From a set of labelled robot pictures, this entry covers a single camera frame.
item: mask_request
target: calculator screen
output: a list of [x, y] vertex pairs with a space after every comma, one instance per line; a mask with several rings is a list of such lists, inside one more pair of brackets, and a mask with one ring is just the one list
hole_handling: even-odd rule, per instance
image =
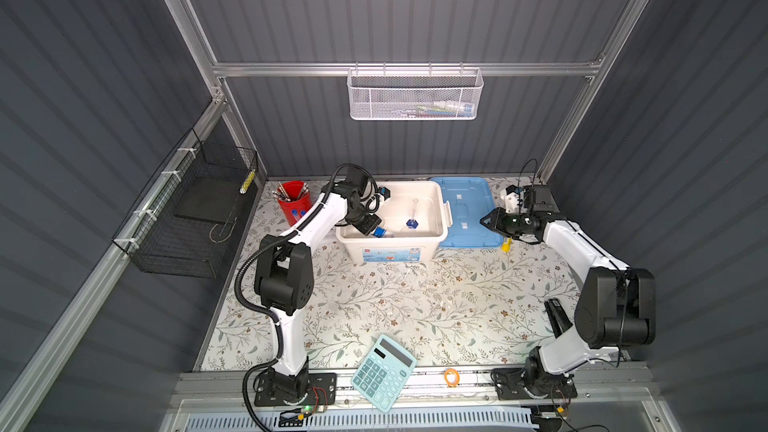
[[406, 357], [403, 352], [401, 352], [400, 350], [397, 350], [394, 345], [390, 344], [385, 339], [382, 339], [382, 347], [388, 350], [389, 353], [395, 356], [396, 359], [403, 362], [406, 365], [406, 367], [411, 367], [413, 360]]

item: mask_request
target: yellow object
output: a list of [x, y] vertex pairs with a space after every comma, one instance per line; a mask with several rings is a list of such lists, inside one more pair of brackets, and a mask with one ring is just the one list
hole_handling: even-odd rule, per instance
[[248, 174], [248, 177], [245, 177], [245, 181], [243, 182], [242, 187], [240, 188], [240, 193], [244, 194], [248, 190], [248, 186], [254, 181], [254, 177], [256, 177], [256, 170], [250, 171], [250, 174]]
[[[456, 376], [456, 382], [451, 382], [448, 380], [448, 374], [454, 374]], [[446, 380], [448, 387], [456, 387], [458, 385], [458, 381], [461, 379], [456, 369], [447, 369], [446, 372], [442, 375], [442, 378]]]

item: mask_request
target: gray wall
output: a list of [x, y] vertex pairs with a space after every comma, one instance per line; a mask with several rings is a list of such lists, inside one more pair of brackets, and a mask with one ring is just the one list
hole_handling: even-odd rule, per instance
[[[220, 62], [593, 60], [627, 2], [191, 1]], [[379, 174], [519, 170], [543, 159], [582, 81], [486, 78], [476, 120], [364, 123], [341, 79], [229, 82], [269, 175], [322, 176], [348, 161]]]
[[652, 0], [551, 180], [655, 274], [658, 336], [633, 356], [685, 430], [764, 428], [766, 33], [768, 0]]
[[[210, 97], [161, 0], [0, 0], [0, 90], [1, 397]], [[155, 426], [216, 288], [129, 268], [29, 429]]]

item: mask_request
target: blue plastic lid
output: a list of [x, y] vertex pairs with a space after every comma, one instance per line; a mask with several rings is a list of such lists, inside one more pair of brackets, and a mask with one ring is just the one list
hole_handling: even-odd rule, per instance
[[448, 236], [440, 247], [493, 248], [502, 244], [501, 235], [480, 225], [480, 219], [495, 208], [484, 178], [434, 177], [432, 181], [440, 185], [442, 199], [450, 202], [453, 216], [453, 225], [448, 227]]

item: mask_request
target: orange ring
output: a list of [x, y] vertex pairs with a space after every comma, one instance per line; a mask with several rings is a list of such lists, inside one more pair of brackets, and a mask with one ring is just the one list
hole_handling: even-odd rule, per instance
[[[456, 382], [451, 382], [448, 380], [448, 374], [456, 374]], [[445, 373], [443, 373], [442, 378], [446, 380], [446, 384], [448, 384], [448, 387], [456, 387], [458, 385], [458, 381], [461, 379], [461, 376], [458, 375], [458, 372], [456, 369], [447, 369]]]

